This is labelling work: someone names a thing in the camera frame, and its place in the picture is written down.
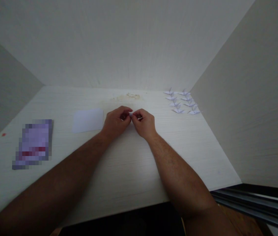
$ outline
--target white desk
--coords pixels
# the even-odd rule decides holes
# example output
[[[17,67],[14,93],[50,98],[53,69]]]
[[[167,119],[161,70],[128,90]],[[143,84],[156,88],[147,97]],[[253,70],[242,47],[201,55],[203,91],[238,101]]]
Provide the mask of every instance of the white desk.
[[[43,87],[0,133],[0,210],[26,187],[99,131],[72,133],[76,110],[125,105],[155,116],[158,133],[194,168],[209,190],[241,180],[202,114],[177,114],[160,91]],[[29,170],[12,170],[22,124],[53,119],[52,158]],[[168,201],[148,144],[131,123],[102,157],[81,202],[62,225],[75,224]]]

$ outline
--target small paper crane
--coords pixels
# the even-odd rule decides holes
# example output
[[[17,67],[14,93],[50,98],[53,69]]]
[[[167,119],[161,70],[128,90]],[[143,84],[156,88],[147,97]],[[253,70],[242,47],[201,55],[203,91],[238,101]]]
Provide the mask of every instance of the small paper crane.
[[[184,95],[184,96],[188,96],[188,95],[190,95],[190,93],[189,92],[185,92],[185,89],[182,91],[182,92],[179,92],[178,94],[180,94],[180,95]]]
[[[186,100],[188,103],[184,103],[184,105],[188,107],[193,107],[194,105],[197,105],[197,103],[192,104],[193,98]]]
[[[196,109],[197,107],[198,107],[198,104],[197,104],[197,103],[193,104],[193,106],[191,107],[191,111],[188,112],[188,114],[191,114],[191,115],[199,114],[200,111],[194,110],[194,108]]]
[[[171,91],[171,89],[172,89],[172,87],[169,89],[169,91],[164,91],[164,93],[169,94],[169,95],[177,94],[177,92],[173,92],[173,91]]]
[[[184,101],[192,101],[192,97],[190,97],[190,98],[186,97],[186,98],[181,98],[181,99]]]
[[[176,94],[176,92],[172,92],[171,91],[172,88],[169,89],[169,91],[164,91],[164,93],[169,94],[170,97],[167,97],[166,99],[168,100],[172,100],[172,101],[176,101],[177,97],[173,97],[174,94]]]
[[[177,103],[176,100],[177,100],[177,98],[173,98],[173,99],[172,99],[173,102],[170,103],[169,105],[170,105],[171,107],[174,107],[174,106],[176,106],[176,105],[179,105],[180,103]]]
[[[173,109],[174,112],[176,112],[176,113],[184,113],[185,112],[184,110],[180,109],[181,105],[179,103],[175,107],[176,108]]]

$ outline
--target purple package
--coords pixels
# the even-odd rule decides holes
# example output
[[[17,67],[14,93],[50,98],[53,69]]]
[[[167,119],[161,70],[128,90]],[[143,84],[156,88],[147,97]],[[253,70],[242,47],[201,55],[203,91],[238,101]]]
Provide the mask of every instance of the purple package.
[[[22,129],[22,138],[15,152],[12,169],[29,169],[29,166],[41,165],[51,156],[51,136],[53,120],[35,120],[36,124],[26,124]]]

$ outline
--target white paper square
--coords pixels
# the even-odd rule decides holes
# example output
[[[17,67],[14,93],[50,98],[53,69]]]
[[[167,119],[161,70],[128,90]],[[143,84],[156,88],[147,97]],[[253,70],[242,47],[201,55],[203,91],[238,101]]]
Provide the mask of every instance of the white paper square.
[[[73,133],[82,133],[103,128],[103,110],[78,110],[73,116]]]

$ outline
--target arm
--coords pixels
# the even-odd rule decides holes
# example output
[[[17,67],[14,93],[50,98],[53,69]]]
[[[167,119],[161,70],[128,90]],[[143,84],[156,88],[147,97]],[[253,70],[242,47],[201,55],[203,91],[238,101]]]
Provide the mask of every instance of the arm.
[[[187,235],[236,235],[197,173],[155,130],[154,116],[140,109],[132,116],[138,134],[149,144],[163,183],[184,219]]]
[[[110,143],[130,124],[129,111],[132,109],[122,106],[109,112],[100,133],[40,177],[0,212],[0,235],[50,235],[79,201]]]

